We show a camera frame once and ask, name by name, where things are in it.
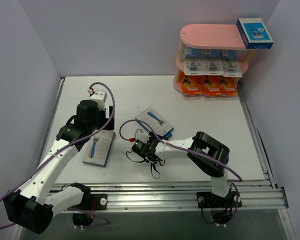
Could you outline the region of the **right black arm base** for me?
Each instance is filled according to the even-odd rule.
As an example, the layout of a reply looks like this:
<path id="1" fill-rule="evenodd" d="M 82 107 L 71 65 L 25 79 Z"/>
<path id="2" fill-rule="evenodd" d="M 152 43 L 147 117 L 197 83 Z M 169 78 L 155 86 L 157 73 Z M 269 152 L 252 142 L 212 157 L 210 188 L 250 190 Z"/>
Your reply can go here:
<path id="1" fill-rule="evenodd" d="M 225 198 L 211 192 L 197 192 L 197 206 L 201 217 L 207 224 L 215 224 L 217 227 L 227 227 L 234 219 L 238 208 L 242 207 L 242 200 L 238 191 L 230 190 Z M 212 210 L 210 219 L 205 217 L 204 210 Z"/>

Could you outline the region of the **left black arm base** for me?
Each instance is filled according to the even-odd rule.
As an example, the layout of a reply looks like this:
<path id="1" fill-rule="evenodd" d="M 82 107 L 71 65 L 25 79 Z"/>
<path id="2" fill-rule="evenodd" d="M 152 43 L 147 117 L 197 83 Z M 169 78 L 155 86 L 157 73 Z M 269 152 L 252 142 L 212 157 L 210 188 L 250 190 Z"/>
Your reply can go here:
<path id="1" fill-rule="evenodd" d="M 66 210 L 72 212 L 73 228 L 85 230 L 109 225 L 106 217 L 97 214 L 97 211 L 105 211 L 107 204 L 108 195 L 97 193 L 84 196 L 81 203 L 68 207 Z"/>

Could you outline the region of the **blue razor blister pack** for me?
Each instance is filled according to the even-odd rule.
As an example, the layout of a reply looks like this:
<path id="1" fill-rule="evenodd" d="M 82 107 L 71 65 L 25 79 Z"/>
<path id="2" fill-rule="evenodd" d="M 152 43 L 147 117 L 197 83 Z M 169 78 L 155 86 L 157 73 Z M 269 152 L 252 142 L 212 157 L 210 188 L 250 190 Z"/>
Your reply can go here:
<path id="1" fill-rule="evenodd" d="M 207 76 L 222 76 L 224 74 L 220 50 L 204 49 L 202 52 L 204 73 Z"/>

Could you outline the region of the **grey Harry's box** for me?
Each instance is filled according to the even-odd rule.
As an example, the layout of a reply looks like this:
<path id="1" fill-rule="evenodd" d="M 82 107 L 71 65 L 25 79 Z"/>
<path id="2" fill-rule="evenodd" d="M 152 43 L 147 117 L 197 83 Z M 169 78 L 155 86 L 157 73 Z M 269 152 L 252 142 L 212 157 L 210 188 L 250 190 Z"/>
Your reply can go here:
<path id="1" fill-rule="evenodd" d="M 173 135 L 173 125 L 152 107 L 148 107 L 136 115 L 135 119 L 147 123 L 158 136 L 167 140 L 169 140 Z"/>
<path id="2" fill-rule="evenodd" d="M 95 134 L 88 141 L 82 162 L 86 165 L 105 168 L 110 157 L 115 137 L 116 134 L 112 130 L 102 130 Z"/>

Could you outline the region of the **white blue Harry's box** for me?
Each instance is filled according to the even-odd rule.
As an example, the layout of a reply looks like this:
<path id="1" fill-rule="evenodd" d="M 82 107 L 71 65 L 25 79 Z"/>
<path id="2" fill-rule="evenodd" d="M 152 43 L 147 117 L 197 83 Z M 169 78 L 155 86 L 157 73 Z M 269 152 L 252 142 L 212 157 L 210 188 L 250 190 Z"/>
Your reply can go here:
<path id="1" fill-rule="evenodd" d="M 271 49 L 274 44 L 261 18 L 239 18 L 236 27 L 246 49 Z"/>

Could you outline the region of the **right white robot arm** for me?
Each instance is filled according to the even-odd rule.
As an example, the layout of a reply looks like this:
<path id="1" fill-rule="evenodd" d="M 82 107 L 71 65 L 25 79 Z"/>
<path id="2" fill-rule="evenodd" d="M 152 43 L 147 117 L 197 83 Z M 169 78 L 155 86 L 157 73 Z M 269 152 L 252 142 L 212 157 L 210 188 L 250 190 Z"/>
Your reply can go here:
<path id="1" fill-rule="evenodd" d="M 228 166 L 230 149 L 215 138 L 198 131 L 195 136 L 181 140 L 163 140 L 155 133 L 135 133 L 131 151 L 149 163 L 152 170 L 163 166 L 167 160 L 191 160 L 203 173 L 210 176 L 212 200 L 217 206 L 230 201 L 231 172 L 241 182 L 242 178 Z"/>

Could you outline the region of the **orange gillette box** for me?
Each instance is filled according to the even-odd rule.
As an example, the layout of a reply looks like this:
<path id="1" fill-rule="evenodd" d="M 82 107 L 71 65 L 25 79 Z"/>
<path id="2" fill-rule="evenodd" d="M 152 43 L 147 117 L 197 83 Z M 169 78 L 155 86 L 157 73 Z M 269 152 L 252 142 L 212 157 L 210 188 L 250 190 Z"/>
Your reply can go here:
<path id="1" fill-rule="evenodd" d="M 232 97 L 237 95 L 236 78 L 222 76 L 219 81 L 219 90 L 222 96 Z"/>
<path id="2" fill-rule="evenodd" d="M 185 75 L 181 72 L 179 75 L 181 93 L 185 96 L 197 96 L 202 94 L 200 78 L 195 75 Z"/>
<path id="3" fill-rule="evenodd" d="M 221 95 L 221 76 L 206 75 L 200 80 L 201 90 L 206 97 L 217 97 Z"/>

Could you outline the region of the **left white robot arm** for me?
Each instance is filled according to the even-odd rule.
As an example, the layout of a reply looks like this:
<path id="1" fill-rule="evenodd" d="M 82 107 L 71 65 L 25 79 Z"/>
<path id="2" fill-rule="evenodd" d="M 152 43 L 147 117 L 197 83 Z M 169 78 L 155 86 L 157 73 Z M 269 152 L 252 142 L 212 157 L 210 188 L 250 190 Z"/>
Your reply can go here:
<path id="1" fill-rule="evenodd" d="M 35 173 L 3 198 L 8 219 L 36 234 L 43 233 L 53 217 L 70 209 L 85 214 L 97 207 L 91 189 L 81 183 L 72 183 L 65 190 L 50 195 L 49 192 L 64 168 L 93 135 L 102 130 L 114 129 L 115 105 L 105 109 L 94 100 L 82 100 L 60 128 L 46 157 Z"/>

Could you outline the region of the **orange Gillette box front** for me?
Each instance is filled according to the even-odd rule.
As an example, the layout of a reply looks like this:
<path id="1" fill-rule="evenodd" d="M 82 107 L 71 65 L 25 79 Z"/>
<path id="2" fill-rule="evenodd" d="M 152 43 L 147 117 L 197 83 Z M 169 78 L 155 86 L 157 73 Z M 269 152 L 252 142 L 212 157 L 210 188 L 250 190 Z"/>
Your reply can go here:
<path id="1" fill-rule="evenodd" d="M 219 81 L 219 90 L 222 96 L 232 97 L 237 95 L 236 78 L 222 76 Z"/>

